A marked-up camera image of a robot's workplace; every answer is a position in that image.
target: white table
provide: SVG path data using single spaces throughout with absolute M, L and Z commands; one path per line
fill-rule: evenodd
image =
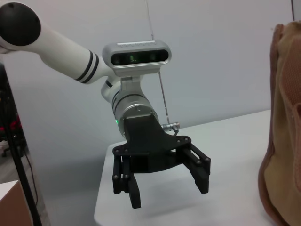
M 209 193 L 201 194 L 183 165 L 135 174 L 141 208 L 113 193 L 109 146 L 94 218 L 102 226 L 271 226 L 258 195 L 257 175 L 267 150 L 270 111 L 181 129 L 179 135 L 211 158 Z

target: brown bag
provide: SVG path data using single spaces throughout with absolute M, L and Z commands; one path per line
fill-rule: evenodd
M 277 25 L 270 48 L 269 146 L 258 185 L 280 226 L 301 226 L 301 23 Z

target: metal connector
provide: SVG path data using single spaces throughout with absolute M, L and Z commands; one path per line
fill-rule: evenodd
M 174 122 L 174 123 L 170 123 L 170 124 L 163 124 L 163 125 L 161 125 L 161 127 L 165 132 L 169 132 L 169 131 L 173 130 L 174 135 L 176 136 L 180 129 L 180 123 Z

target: black pole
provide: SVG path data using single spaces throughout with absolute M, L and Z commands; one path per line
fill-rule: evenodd
M 293 8 L 293 0 L 291 0 L 291 4 L 292 4 L 293 21 L 295 21 L 295 10 Z
M 32 222 L 34 226 L 42 226 L 42 222 L 37 210 L 37 207 L 35 205 L 34 199 L 33 199 L 33 195 L 32 195 L 32 191 L 30 189 L 28 180 L 27 180 L 27 176 L 21 161 L 21 158 L 19 156 L 19 153 L 17 151 L 15 142 L 14 142 L 14 137 L 12 135 L 12 132 L 10 130 L 10 125 L 6 119 L 6 112 L 5 112 L 5 95 L 3 94 L 2 91 L 0 91 L 0 119 L 3 123 L 3 127 L 4 127 L 4 131 L 6 134 L 6 137 L 8 139 L 8 144 L 9 144 L 9 149 L 11 152 L 11 155 L 13 157 L 16 169 L 17 169 L 17 173 L 19 175 L 19 179 L 24 191 L 24 195 L 26 197 L 27 200 L 27 204 L 30 210 L 30 213 L 32 215 Z

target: cable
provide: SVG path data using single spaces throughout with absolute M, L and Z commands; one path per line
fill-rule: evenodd
M 148 21 L 149 21 L 149 26 L 150 26 L 151 40 L 155 40 L 154 30 L 153 30 L 152 24 L 151 24 L 150 9 L 149 9 L 149 4 L 148 4 L 147 0 L 145 0 L 145 6 L 146 6 L 146 13 L 147 13 Z M 165 114 L 166 114 L 166 118 L 167 118 L 167 123 L 170 124 L 169 115 L 168 115 L 168 111 L 167 111 L 166 100 L 165 100 L 165 94 L 164 94 L 164 89 L 163 89 L 161 71 L 159 71 L 159 79 L 160 79 L 160 85 L 161 85 L 162 97 L 163 97 L 163 101 L 164 101 L 164 107 L 165 107 Z
M 25 151 L 25 150 L 24 150 L 24 154 L 25 154 L 25 157 L 26 157 L 26 159 L 27 159 L 27 161 L 28 161 L 28 165 L 29 165 L 29 167 L 30 167 L 30 171 L 31 171 L 31 173 L 32 173 L 32 182 L 33 182 L 34 192 L 36 193 L 36 206 L 37 206 L 37 205 L 38 205 L 38 192 L 37 192 L 36 183 L 35 183 L 35 181 L 34 181 L 34 176 L 33 176 L 33 171 L 32 171 L 32 165 L 30 164 L 30 161 L 29 161 L 29 159 L 28 159 L 28 157 L 27 157 L 27 154 L 26 154 L 26 151 Z

